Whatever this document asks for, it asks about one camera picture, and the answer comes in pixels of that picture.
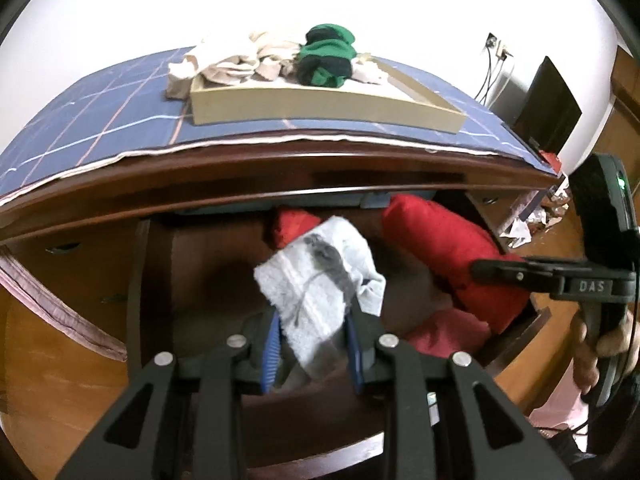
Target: red cloth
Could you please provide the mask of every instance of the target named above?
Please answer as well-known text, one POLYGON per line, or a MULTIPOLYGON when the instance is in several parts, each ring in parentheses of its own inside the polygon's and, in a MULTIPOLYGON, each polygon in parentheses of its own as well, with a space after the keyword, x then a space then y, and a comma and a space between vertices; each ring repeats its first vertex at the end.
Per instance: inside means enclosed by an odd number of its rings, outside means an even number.
POLYGON ((445 278, 465 308, 502 333, 529 301, 526 290, 502 285, 480 285, 471 278, 470 264, 478 259, 520 261, 501 254, 491 235, 440 204, 399 194, 382 214, 385 239, 400 245, 445 278))
POLYGON ((544 157, 556 174, 560 174, 560 171, 562 171, 562 162, 555 153, 543 152, 540 150, 540 155, 544 157))
POLYGON ((280 208, 273 226, 273 241, 277 248, 282 249, 321 223, 317 216, 302 209, 280 208))
POLYGON ((406 340, 423 354, 448 358, 453 352, 474 354, 491 337, 491 329, 469 312, 457 308, 437 310, 412 330, 406 340))

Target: wooden tray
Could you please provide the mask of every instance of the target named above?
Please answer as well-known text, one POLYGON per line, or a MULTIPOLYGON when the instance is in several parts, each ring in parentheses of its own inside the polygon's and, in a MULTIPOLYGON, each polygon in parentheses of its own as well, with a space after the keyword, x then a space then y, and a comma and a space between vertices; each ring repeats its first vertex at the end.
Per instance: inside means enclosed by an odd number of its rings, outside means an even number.
POLYGON ((460 130, 464 112, 399 70, 375 63, 389 74, 386 85, 348 80, 334 89, 279 79, 222 86, 199 75, 191 83, 193 122, 326 119, 400 124, 452 134, 460 130))

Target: blue gripper pad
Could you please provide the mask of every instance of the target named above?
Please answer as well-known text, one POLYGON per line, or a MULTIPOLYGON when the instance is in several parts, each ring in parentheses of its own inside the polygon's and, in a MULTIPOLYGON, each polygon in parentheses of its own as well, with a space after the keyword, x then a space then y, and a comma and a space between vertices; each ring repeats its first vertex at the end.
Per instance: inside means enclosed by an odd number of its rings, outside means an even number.
POLYGON ((351 381, 356 393, 359 394, 362 391, 362 355, 360 354, 360 348, 358 346, 358 338, 356 337, 356 330, 353 324, 353 317, 348 312, 344 319, 346 336, 347 336, 347 354, 349 357, 349 372, 351 375, 351 381))
POLYGON ((276 373, 280 366, 280 347, 280 316, 274 311, 262 350, 260 388, 264 394, 268 393, 276 380, 276 373))

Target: open drawer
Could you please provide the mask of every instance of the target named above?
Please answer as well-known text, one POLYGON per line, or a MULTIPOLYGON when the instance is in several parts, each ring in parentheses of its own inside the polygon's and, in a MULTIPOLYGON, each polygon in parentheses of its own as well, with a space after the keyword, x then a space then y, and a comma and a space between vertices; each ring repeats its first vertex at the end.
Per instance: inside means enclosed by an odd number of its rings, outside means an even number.
MULTIPOLYGON (((434 200, 488 229, 472 200, 440 190, 434 200)), ((369 242, 376 268, 387 279, 382 320, 403 334, 427 317, 430 272, 382 237, 379 209, 319 208, 313 213, 349 219, 369 242)), ((237 332, 266 299, 253 269, 273 253, 265 242, 269 211, 206 216, 170 215, 140 221, 129 287, 127 349, 135 374, 159 351, 178 357, 204 352, 237 332)), ((476 358, 501 371, 548 319, 529 303, 501 336, 476 358)), ((346 372, 287 394, 244 399, 244 444, 250 467, 299 460, 354 444, 382 430, 382 402, 353 393, 346 372)))

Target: wooden drawer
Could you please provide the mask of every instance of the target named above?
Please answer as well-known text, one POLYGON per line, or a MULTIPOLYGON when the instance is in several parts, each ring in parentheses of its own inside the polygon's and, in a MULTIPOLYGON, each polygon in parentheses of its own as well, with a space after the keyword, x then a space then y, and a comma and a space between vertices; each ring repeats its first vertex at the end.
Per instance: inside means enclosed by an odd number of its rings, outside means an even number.
MULTIPOLYGON (((434 200, 488 229, 462 191, 439 191, 434 200)), ((399 334, 420 324, 429 295, 428 271, 407 252, 386 245, 380 210, 321 208, 348 218, 369 242, 387 278, 382 321, 399 334)), ((159 351, 178 357, 204 352, 237 332, 242 320, 266 304, 253 269, 273 250, 264 242, 270 212, 163 216, 138 226, 136 267, 129 289, 129 373, 159 351)), ((477 359, 492 374, 502 370, 548 319, 532 303, 477 359)), ((381 402, 353 394, 346 373, 288 394, 244 401, 244 445, 250 467, 323 454, 370 437, 383 428, 381 402)))
POLYGON ((497 231, 511 214, 511 206, 521 194, 525 193, 522 190, 471 191, 469 196, 478 206, 492 231, 499 235, 497 231))
POLYGON ((9 248, 60 300, 124 341, 137 224, 108 222, 14 242, 9 248))

